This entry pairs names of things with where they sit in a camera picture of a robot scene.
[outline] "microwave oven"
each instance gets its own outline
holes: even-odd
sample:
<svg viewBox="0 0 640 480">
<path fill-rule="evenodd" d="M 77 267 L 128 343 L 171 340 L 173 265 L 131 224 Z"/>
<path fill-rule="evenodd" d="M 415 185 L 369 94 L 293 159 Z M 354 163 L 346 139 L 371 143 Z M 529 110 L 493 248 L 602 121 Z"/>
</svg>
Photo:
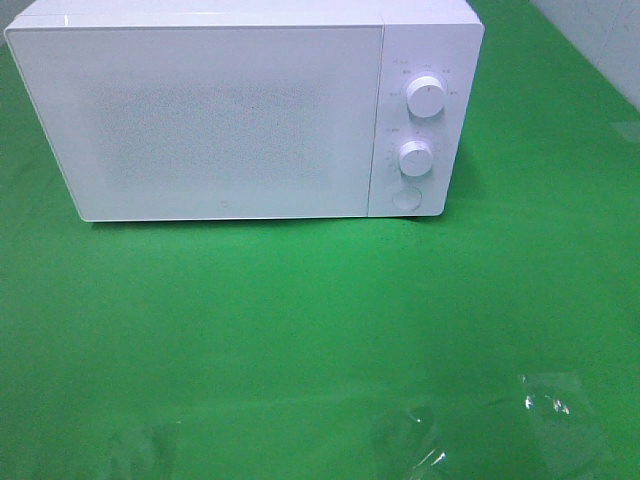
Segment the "microwave oven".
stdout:
<svg viewBox="0 0 640 480">
<path fill-rule="evenodd" d="M 463 0 L 37 0 L 5 37 L 86 221 L 443 211 Z"/>
</svg>

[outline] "wall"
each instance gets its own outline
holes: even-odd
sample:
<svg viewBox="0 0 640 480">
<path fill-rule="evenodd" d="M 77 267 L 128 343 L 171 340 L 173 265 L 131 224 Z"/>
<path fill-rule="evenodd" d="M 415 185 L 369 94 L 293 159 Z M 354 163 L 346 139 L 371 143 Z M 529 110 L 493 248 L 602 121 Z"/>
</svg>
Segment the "wall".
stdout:
<svg viewBox="0 0 640 480">
<path fill-rule="evenodd" d="M 15 16 L 33 3 L 34 0 L 0 0 L 0 30 L 9 25 Z M 4 45 L 4 35 L 0 35 L 0 45 Z"/>
<path fill-rule="evenodd" d="M 532 0 L 640 110 L 640 0 Z"/>
</svg>

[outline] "green backdrop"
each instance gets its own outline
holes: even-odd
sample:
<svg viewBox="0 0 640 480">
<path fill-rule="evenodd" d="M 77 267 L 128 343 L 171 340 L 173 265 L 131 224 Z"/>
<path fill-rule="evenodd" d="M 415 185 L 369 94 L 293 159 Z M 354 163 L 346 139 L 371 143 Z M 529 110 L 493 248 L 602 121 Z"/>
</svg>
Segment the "green backdrop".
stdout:
<svg viewBox="0 0 640 480">
<path fill-rule="evenodd" d="M 0 48 L 0 479 L 640 477 L 640 115 L 473 3 L 439 218 L 85 224 Z"/>
</svg>

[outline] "microwave door window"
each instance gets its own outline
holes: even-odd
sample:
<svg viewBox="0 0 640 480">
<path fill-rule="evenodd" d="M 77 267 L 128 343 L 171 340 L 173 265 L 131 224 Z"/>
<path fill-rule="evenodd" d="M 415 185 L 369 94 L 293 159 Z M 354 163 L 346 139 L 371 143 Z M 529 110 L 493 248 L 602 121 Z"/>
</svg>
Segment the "microwave door window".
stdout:
<svg viewBox="0 0 640 480">
<path fill-rule="evenodd" d="M 379 27 L 19 32 L 87 220 L 366 216 Z"/>
</svg>

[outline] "timer knob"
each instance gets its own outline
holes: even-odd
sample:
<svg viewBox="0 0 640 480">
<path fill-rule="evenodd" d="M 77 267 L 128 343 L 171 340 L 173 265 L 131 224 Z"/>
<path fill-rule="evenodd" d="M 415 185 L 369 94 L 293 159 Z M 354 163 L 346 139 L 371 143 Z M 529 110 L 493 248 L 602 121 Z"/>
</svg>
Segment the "timer knob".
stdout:
<svg viewBox="0 0 640 480">
<path fill-rule="evenodd" d="M 407 105 L 416 117 L 433 117 L 442 110 L 447 96 L 443 82 L 434 75 L 416 78 L 407 87 Z"/>
<path fill-rule="evenodd" d="M 425 142 L 407 142 L 400 147 L 398 163 L 400 171 L 408 177 L 420 177 L 431 170 L 433 153 Z"/>
</svg>

